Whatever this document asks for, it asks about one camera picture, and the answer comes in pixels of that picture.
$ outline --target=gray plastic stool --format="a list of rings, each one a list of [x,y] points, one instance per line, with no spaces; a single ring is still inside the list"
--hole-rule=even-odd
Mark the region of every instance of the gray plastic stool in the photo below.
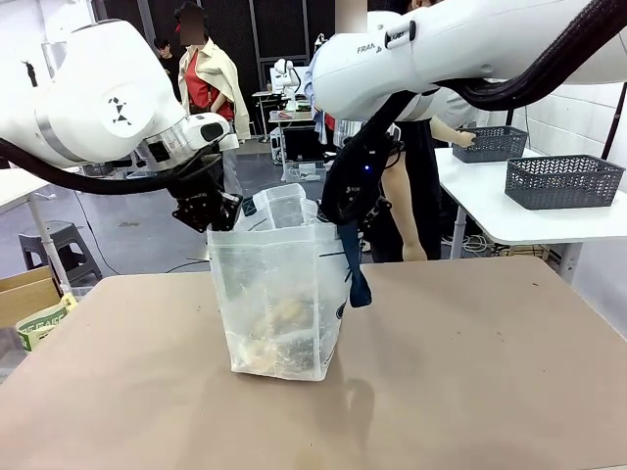
[[[50,220],[46,222],[46,228],[59,253],[59,258],[68,274],[70,283],[89,274],[94,274],[99,280],[102,279],[102,273],[98,264],[96,264],[96,260],[91,256],[91,252],[89,252],[87,245],[85,245],[73,223],[63,222],[62,220]],[[78,245],[81,253],[72,251],[72,243]],[[20,245],[22,245],[22,255],[24,256],[26,269],[31,270],[42,265],[48,265],[48,255],[46,255],[46,251],[41,243],[41,237],[39,237],[36,228],[28,229],[20,234]],[[41,258],[40,264],[35,265],[32,259],[33,253],[37,253]]]

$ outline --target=black monitor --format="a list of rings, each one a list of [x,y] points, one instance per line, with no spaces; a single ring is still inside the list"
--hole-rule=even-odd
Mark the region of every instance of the black monitor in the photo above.
[[[285,160],[291,162],[317,162],[324,160],[324,147],[312,125],[284,127]]]

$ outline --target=black pants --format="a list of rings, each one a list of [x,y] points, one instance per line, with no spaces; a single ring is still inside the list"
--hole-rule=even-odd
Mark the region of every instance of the black pants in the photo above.
[[[429,259],[440,259],[440,176],[428,120],[397,122],[405,142],[406,167],[410,177],[413,218],[420,244]],[[364,233],[374,262],[402,262],[403,238],[389,212],[380,214]]]

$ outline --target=white table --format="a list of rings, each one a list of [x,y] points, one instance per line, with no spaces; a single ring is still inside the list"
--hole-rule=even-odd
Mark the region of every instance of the white table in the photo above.
[[[267,124],[265,123],[265,113],[264,113],[264,98],[274,95],[271,91],[258,91],[253,94],[253,98],[259,98],[259,106],[262,112],[262,124],[264,125],[264,139],[262,142],[267,142]]]
[[[68,280],[68,275],[63,268],[54,242],[50,238],[48,230],[46,230],[46,225],[35,203],[35,191],[47,184],[47,181],[33,176],[23,169],[0,169],[0,213],[8,212],[22,204],[28,204],[43,247],[61,282],[61,288],[69,292],[70,281]]]
[[[291,124],[293,122],[307,122],[313,120],[311,111],[272,111],[270,113],[270,124],[276,124],[279,131],[279,146],[281,149],[281,161],[283,162],[283,176],[281,181],[285,181],[287,175],[287,165],[285,163],[285,149],[283,148],[283,128],[281,124]]]
[[[507,163],[464,164],[452,149],[436,151],[440,184],[459,204],[451,259],[461,254],[466,215],[497,243],[568,244],[560,275],[572,282],[583,242],[627,238],[627,194],[609,208],[529,211],[505,194]],[[526,150],[525,157],[538,157]]]

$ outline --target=table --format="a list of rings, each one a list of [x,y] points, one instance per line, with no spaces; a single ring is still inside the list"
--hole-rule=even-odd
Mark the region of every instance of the table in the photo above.
[[[0,387],[0,468],[627,463],[627,345],[540,260],[364,273],[317,384],[229,371],[209,273],[103,280]]]
[[[35,192],[49,184],[20,168],[0,169],[0,213],[8,212],[22,204],[28,204],[30,213],[41,237],[46,254],[54,267],[63,290],[70,291],[70,281],[59,259],[54,242],[35,202]]]
[[[504,245],[568,244],[560,275],[572,282],[583,242],[627,237],[627,194],[610,208],[528,211],[505,194],[507,163],[464,164],[452,149],[436,150],[440,183],[459,204],[451,258],[460,257],[466,215]],[[525,157],[539,154],[525,150]]]
[[[264,140],[262,142],[267,142],[267,125],[265,124],[265,113],[264,113],[264,100],[263,98],[267,98],[268,96],[272,96],[274,93],[271,91],[258,91],[253,94],[253,98],[259,98],[259,106],[262,111],[262,124],[264,125]]]
[[[285,162],[285,148],[283,147],[283,128],[281,127],[282,123],[287,122],[291,124],[292,122],[307,122],[313,121],[312,112],[311,111],[272,111],[270,113],[269,122],[271,124],[276,124],[278,126],[279,131],[279,146],[281,152],[281,161],[283,163],[283,176],[281,176],[281,181],[285,181],[287,176],[287,164]]]

